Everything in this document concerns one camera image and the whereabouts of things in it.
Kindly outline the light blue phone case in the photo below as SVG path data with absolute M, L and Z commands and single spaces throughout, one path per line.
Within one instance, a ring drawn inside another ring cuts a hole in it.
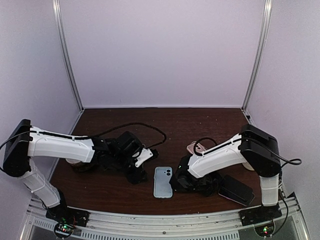
M 170 184 L 172 168 L 169 166 L 158 166 L 154 170 L 153 196 L 157 199 L 170 199 L 173 190 Z

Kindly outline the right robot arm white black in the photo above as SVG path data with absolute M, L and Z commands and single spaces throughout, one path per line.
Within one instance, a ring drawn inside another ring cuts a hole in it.
M 169 183 L 176 192 L 215 193 L 222 183 L 219 170 L 248 163 L 258 174 L 261 202 L 256 210 L 259 220 L 268 220 L 278 203 L 281 172 L 277 139 L 261 129 L 247 124 L 229 140 L 202 152 L 195 151 L 181 158 Z

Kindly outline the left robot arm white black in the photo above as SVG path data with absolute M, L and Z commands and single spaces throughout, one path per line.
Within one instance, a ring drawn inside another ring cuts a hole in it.
M 145 147 L 129 131 L 117 138 L 74 136 L 31 126 L 28 119 L 23 119 L 1 146 L 5 148 L 1 170 L 8 176 L 22 180 L 61 222 L 69 221 L 72 211 L 66 207 L 63 194 L 48 182 L 32 158 L 65 159 L 71 165 L 98 165 L 105 169 L 116 169 L 123 171 L 130 183 L 138 184 L 146 179 L 143 164 L 156 156 L 156 152 Z

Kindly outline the pink phone case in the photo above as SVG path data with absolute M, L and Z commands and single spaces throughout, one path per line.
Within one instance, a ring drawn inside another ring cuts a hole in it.
M 200 143 L 197 143 L 197 144 L 196 144 L 196 142 L 193 141 L 191 144 L 189 144 L 189 145 L 186 147 L 186 150 L 187 150 L 190 154 L 194 155 L 195 152 L 197 152 L 197 153 L 202 153 L 202 152 L 206 151 L 207 149 L 206 149 L 203 145 L 201 145 Z

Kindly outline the dark smartphone lower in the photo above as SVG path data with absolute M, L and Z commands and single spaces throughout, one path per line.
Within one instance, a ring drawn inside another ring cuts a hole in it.
M 248 207 L 255 199 L 255 194 L 251 187 L 230 175 L 223 177 L 218 194 L 245 207 Z

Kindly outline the red floral saucer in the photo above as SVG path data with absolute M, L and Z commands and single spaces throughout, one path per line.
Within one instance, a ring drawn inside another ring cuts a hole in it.
M 94 165 L 92 163 L 87 162 L 77 162 L 77 163 L 70 163 L 69 164 L 73 171 L 83 173 L 91 170 Z

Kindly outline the cream ribbed mug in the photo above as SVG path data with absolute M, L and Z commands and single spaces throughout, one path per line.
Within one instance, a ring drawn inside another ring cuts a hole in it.
M 255 171 L 254 168 L 248 162 L 245 162 L 242 165 L 249 171 Z

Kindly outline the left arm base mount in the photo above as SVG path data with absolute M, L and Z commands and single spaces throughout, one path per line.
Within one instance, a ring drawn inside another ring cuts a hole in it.
M 86 210 L 70 208 L 67 206 L 66 198 L 62 191 L 58 189 L 60 196 L 59 205 L 47 207 L 44 203 L 42 206 L 46 210 L 46 217 L 55 220 L 57 224 L 53 228 L 53 233 L 59 240 L 65 240 L 70 237 L 76 227 L 86 227 L 90 213 Z

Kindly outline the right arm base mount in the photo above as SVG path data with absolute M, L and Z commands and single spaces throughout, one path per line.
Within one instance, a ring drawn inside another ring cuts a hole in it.
M 242 226 L 254 226 L 255 233 L 260 237 L 271 237 L 275 230 L 274 220 L 282 216 L 279 203 L 274 206 L 258 206 L 239 212 Z

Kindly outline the front aluminium rail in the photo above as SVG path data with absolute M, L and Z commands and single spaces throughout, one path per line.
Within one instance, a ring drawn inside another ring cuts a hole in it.
M 288 217 L 276 235 L 258 235 L 262 224 L 243 225 L 240 209 L 182 215 L 134 215 L 86 210 L 85 227 L 78 226 L 66 240 L 311 240 L 302 210 L 295 197 L 285 199 Z M 32 197 L 18 240 L 59 240 L 57 224 L 46 218 L 37 197 Z

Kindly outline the left aluminium frame post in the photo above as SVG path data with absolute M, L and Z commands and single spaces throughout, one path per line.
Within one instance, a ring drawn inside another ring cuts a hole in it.
M 72 94 L 75 98 L 77 108 L 80 112 L 84 111 L 84 106 L 80 97 L 80 93 L 76 84 L 73 68 L 72 68 L 72 63 L 68 51 L 68 46 L 67 46 L 67 40 L 66 40 L 66 35 L 65 35 L 65 30 L 64 30 L 64 24 L 63 24 L 63 18 L 62 18 L 62 13 L 61 13 L 61 4 L 59 0 L 53 0 L 52 1 L 52 6 L 53 6 L 53 14 L 57 26 L 57 31 L 59 35 L 59 41 L 60 41 L 60 46 L 62 50 L 62 59 L 64 62 L 64 66 L 66 69 L 68 81 L 70 83 L 71 91 Z

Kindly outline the aluminium frame post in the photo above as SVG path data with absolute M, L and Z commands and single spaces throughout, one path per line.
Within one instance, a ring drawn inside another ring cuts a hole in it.
M 259 69 L 260 69 L 262 58 L 263 58 L 264 48 L 267 42 L 268 33 L 270 29 L 272 9 L 273 9 L 273 1 L 265 0 L 256 54 L 253 62 L 252 71 L 250 74 L 249 84 L 248 84 L 244 101 L 242 104 L 242 108 L 241 108 L 244 113 L 248 111 L 250 99 L 252 97 L 256 80 L 259 74 Z
M 80 112 L 84 111 L 84 106 L 80 97 L 80 93 L 76 84 L 73 68 L 72 68 L 72 63 L 68 51 L 68 46 L 67 46 L 67 40 L 66 40 L 66 35 L 65 35 L 65 30 L 64 30 L 64 24 L 63 24 L 63 18 L 62 18 L 62 13 L 61 13 L 61 4 L 59 0 L 53 0 L 52 1 L 52 6 L 53 6 L 53 14 L 57 26 L 57 31 L 59 35 L 59 41 L 60 41 L 60 46 L 62 50 L 62 59 L 64 62 L 64 66 L 66 69 L 68 81 L 70 83 L 71 91 L 72 94 L 75 98 L 77 108 Z

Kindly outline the right aluminium frame post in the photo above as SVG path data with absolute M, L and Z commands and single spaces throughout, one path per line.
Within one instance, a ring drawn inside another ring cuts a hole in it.
M 256 80 L 259 74 L 259 69 L 260 69 L 262 58 L 263 58 L 264 48 L 267 42 L 268 33 L 270 29 L 272 9 L 273 9 L 273 1 L 265 0 L 256 54 L 253 62 L 252 71 L 250 74 L 249 84 L 248 84 L 244 101 L 242 104 L 242 108 L 241 108 L 244 113 L 248 111 L 250 99 L 252 97 Z

